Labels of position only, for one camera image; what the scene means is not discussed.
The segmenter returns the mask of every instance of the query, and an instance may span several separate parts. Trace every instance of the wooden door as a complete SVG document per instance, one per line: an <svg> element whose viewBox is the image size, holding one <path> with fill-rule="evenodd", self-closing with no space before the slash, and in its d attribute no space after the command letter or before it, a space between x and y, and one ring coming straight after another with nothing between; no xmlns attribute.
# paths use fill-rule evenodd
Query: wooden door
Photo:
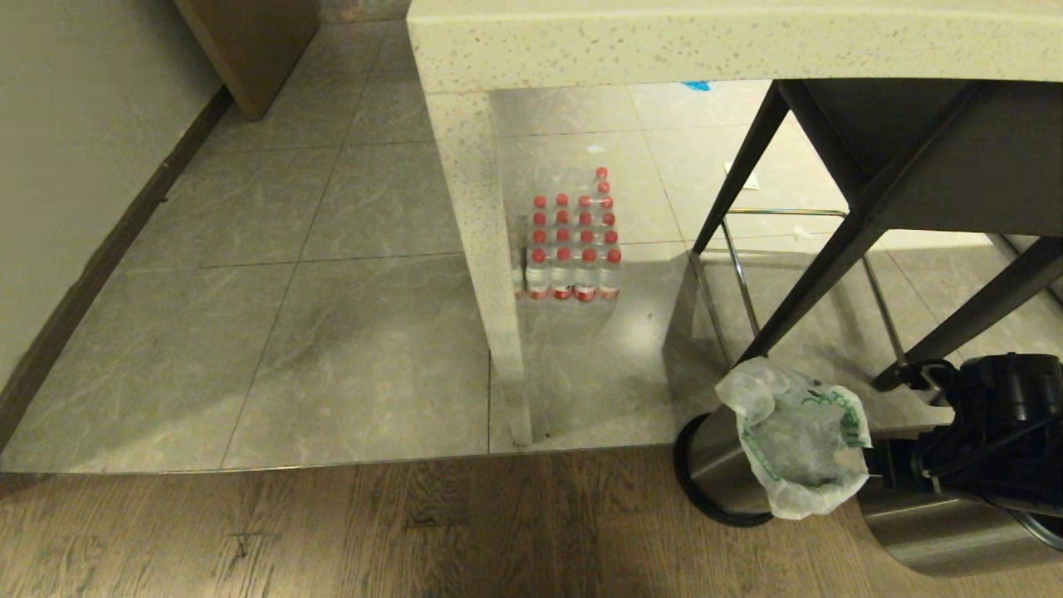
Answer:
<svg viewBox="0 0 1063 598"><path fill-rule="evenodd" d="M250 120L273 97L318 29L319 0L174 0Z"/></svg>

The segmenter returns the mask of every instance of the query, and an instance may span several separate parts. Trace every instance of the countertop leg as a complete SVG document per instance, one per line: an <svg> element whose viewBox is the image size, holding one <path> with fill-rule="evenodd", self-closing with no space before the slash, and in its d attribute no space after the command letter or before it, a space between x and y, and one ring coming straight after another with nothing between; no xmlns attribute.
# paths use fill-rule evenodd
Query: countertop leg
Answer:
<svg viewBox="0 0 1063 598"><path fill-rule="evenodd" d="M513 294L511 223L499 182L497 143L488 93L427 93L432 129L461 234L494 375L505 394L513 443L532 444L524 356Z"/></svg>

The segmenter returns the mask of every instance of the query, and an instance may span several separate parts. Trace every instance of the metal chair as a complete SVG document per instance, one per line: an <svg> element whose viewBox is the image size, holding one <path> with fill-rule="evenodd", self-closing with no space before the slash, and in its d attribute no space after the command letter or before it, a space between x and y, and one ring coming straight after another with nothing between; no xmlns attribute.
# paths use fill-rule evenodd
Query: metal chair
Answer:
<svg viewBox="0 0 1063 598"><path fill-rule="evenodd" d="M1063 84L956 80L772 83L693 252L730 210L787 113L849 212L740 361L764 356L890 228L1031 234L1012 263L874 382L943 358L1063 274Z"/></svg>

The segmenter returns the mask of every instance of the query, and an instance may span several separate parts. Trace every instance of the blue object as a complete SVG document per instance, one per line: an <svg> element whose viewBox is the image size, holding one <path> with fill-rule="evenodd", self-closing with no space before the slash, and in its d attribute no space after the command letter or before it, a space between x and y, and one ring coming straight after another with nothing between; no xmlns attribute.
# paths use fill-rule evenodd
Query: blue object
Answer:
<svg viewBox="0 0 1063 598"><path fill-rule="evenodd" d="M695 91L708 91L711 89L708 81L684 81L682 84Z"/></svg>

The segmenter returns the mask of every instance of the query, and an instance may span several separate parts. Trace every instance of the pack of water bottles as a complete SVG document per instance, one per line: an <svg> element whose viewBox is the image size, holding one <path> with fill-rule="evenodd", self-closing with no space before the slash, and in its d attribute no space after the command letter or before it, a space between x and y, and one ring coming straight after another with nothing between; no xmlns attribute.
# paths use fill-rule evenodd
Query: pack of water bottles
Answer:
<svg viewBox="0 0 1063 598"><path fill-rule="evenodd" d="M535 301L611 301L620 293L622 254L605 167L575 199L536 195L527 235L524 287Z"/></svg>

